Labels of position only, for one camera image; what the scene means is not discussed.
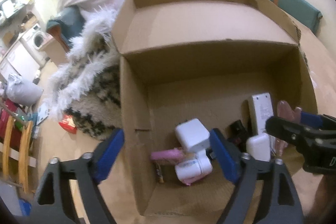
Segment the person right hand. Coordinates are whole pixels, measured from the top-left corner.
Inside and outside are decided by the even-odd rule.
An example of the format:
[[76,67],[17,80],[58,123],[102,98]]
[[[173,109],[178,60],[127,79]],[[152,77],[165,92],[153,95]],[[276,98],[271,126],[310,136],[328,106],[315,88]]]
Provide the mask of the person right hand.
[[306,223],[335,223],[335,175],[323,176]]

